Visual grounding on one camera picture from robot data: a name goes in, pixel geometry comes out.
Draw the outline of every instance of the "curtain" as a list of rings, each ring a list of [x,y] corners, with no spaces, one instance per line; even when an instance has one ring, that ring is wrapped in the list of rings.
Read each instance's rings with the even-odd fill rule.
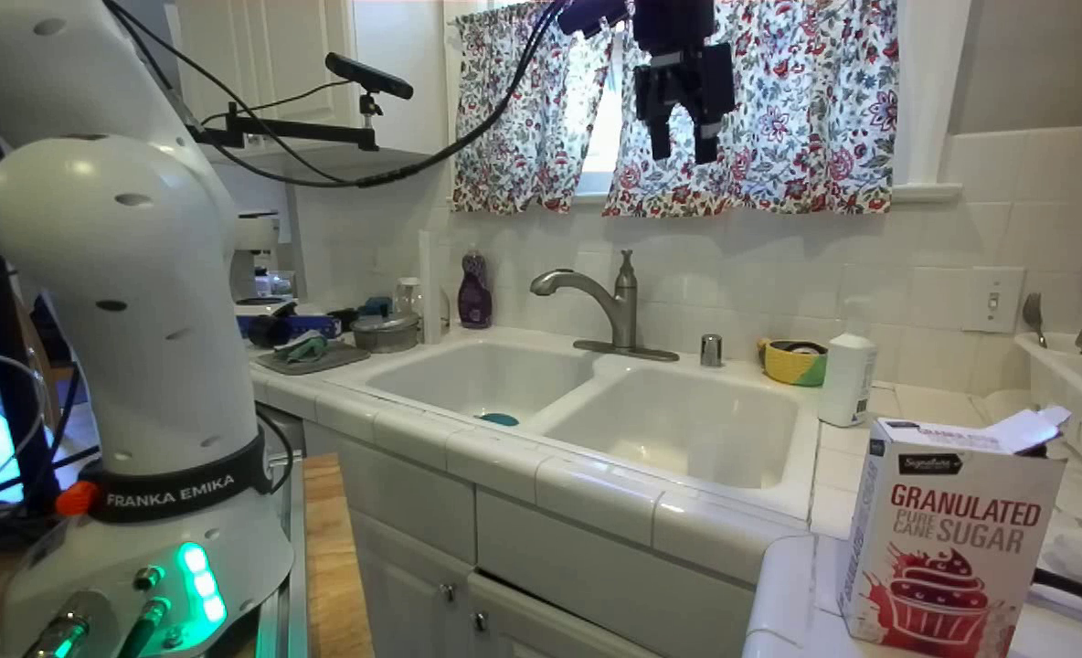
[[[605,214],[884,210],[900,116],[900,0],[716,0],[731,43],[735,114],[721,155],[695,164],[692,116],[671,155],[651,162],[626,37],[622,152]]]
[[[456,134],[469,134],[506,92],[527,37],[549,0],[456,18],[459,98]],[[590,116],[604,96],[611,37],[544,31],[503,116],[456,152],[456,210],[566,210],[582,176]]]

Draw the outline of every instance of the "kitchen sink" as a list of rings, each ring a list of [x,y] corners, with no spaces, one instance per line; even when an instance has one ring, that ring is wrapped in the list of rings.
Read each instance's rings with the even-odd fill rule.
[[[520,422],[590,375],[590,355],[516,342],[456,342],[366,382],[422,405]]]
[[[795,417],[801,405],[777,392],[632,369],[544,436],[653,470],[761,491],[783,483]]]

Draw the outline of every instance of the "tile backsplash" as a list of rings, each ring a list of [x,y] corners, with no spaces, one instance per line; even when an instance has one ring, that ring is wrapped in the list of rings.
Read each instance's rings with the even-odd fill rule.
[[[876,342],[876,375],[924,386],[1022,386],[1010,337],[969,331],[971,265],[1022,265],[1041,291],[1045,325],[1082,321],[1082,127],[983,130],[946,143],[946,205],[894,205],[891,214],[761,214],[726,218],[604,218],[570,214],[470,218],[448,214],[448,173],[381,190],[296,190],[296,241],[311,298],[359,303],[415,274],[421,229],[456,260],[481,247],[494,265],[498,321],[605,337],[604,314],[578,291],[529,294],[544,265],[615,279],[618,247],[635,252],[639,331],[651,346],[698,350],[721,331],[731,359],[751,359],[761,337],[830,341],[839,327]]]

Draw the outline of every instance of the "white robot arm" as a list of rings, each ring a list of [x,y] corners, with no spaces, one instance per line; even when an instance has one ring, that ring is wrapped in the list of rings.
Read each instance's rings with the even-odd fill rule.
[[[0,252],[52,298],[103,441],[94,514],[26,560],[0,653],[198,653],[292,562],[227,286],[235,205],[97,0],[0,0],[0,138]]]

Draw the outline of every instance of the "chrome faucet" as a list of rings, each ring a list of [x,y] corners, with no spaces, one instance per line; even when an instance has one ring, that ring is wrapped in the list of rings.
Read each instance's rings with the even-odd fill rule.
[[[622,247],[622,265],[615,279],[615,291],[605,291],[600,280],[578,274],[573,265],[550,265],[542,271],[529,286],[533,294],[550,294],[560,287],[582,287],[589,298],[594,298],[611,321],[611,342],[604,341],[573,341],[582,350],[605,350],[605,355],[632,355],[632,359],[653,359],[653,360],[677,360],[671,350],[651,350],[639,342],[639,274],[629,263],[629,247]]]

